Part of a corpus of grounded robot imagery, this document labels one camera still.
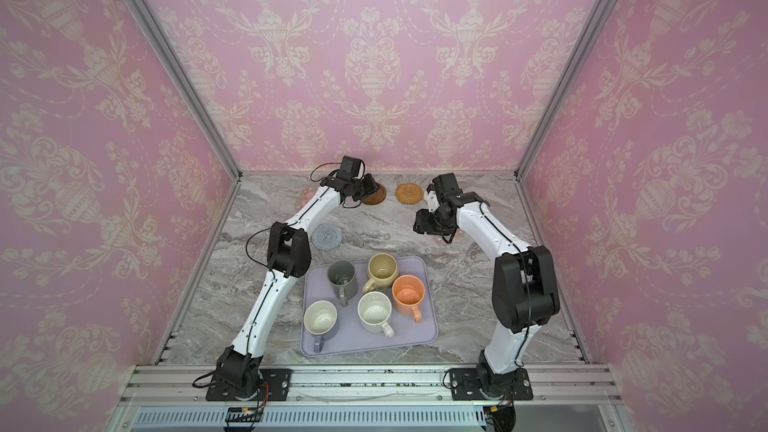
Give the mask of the brown wooden round coaster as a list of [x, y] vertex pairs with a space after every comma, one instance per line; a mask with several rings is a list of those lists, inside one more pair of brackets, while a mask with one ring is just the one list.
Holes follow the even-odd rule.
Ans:
[[379, 205], [386, 199], [386, 195], [386, 188], [381, 184], [377, 184], [376, 191], [370, 196], [366, 197], [363, 200], [363, 203], [368, 206]]

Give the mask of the woven rattan round coaster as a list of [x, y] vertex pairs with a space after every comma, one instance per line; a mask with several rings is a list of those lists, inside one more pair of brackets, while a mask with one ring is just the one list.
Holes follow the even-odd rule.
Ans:
[[424, 189], [416, 183], [402, 183], [395, 190], [396, 199], [405, 205], [416, 205], [424, 199]]

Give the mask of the blue woven round coaster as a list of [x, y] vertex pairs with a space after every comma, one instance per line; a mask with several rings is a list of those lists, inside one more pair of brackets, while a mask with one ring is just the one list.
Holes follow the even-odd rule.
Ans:
[[312, 244], [321, 251], [331, 251], [343, 242], [342, 230], [331, 223], [320, 224], [311, 235]]

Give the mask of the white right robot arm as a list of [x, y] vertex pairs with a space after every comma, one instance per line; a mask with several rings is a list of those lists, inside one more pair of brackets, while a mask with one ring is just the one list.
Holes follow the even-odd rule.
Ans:
[[524, 381], [524, 353], [540, 328], [560, 312], [554, 259], [546, 247], [514, 235], [474, 193], [440, 200], [430, 192], [426, 202], [416, 214], [416, 233], [448, 243], [461, 230], [493, 261], [491, 303], [497, 324], [476, 371], [487, 396], [503, 397]]

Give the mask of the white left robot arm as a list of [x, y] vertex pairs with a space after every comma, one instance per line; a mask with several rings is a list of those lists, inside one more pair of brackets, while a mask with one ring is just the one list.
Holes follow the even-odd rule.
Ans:
[[252, 401], [265, 379], [260, 365], [269, 333], [292, 287], [308, 271], [310, 235], [335, 208], [351, 198], [360, 202], [377, 192], [373, 176], [333, 173], [293, 217], [270, 227], [266, 275], [247, 319], [216, 361], [206, 393], [208, 401]]

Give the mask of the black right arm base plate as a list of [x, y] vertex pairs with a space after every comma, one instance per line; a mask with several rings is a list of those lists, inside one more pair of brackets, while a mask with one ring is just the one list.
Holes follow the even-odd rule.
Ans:
[[454, 401], [531, 401], [534, 394], [524, 368], [506, 374], [493, 374], [484, 366], [451, 368], [444, 376]]

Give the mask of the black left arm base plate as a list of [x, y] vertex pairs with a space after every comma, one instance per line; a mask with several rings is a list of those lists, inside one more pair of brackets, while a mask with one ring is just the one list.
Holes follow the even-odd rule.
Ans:
[[238, 378], [226, 378], [221, 369], [214, 371], [206, 392], [209, 402], [258, 401], [284, 402], [293, 370], [290, 368], [252, 369]]

